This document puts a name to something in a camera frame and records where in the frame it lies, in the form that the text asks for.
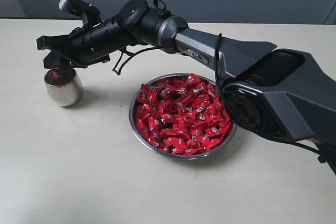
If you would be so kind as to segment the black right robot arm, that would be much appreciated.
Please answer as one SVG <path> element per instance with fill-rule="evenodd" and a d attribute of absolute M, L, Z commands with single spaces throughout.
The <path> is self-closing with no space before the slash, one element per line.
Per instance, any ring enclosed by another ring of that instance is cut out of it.
<path fill-rule="evenodd" d="M 37 39 L 38 50 L 49 50 L 44 67 L 86 68 L 136 45 L 189 56 L 215 72 L 224 107 L 238 126 L 278 143 L 309 140 L 319 162 L 335 169 L 335 81 L 310 53 L 191 29 L 162 0 L 153 3 L 130 0 L 102 20 L 91 4 L 60 0 L 59 9 L 80 17 L 83 26 Z"/>

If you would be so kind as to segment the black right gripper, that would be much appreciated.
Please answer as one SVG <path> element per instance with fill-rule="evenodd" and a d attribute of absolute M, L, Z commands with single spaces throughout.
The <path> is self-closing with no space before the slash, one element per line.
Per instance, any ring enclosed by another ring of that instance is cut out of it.
<path fill-rule="evenodd" d="M 69 35 L 40 36 L 36 39 L 37 50 L 51 51 L 44 59 L 45 69 L 69 67 L 86 68 L 89 65 L 109 61 L 112 52 L 134 43 L 130 32 L 134 18 L 115 15 L 102 20 L 99 15 L 89 15 L 83 26 Z"/>

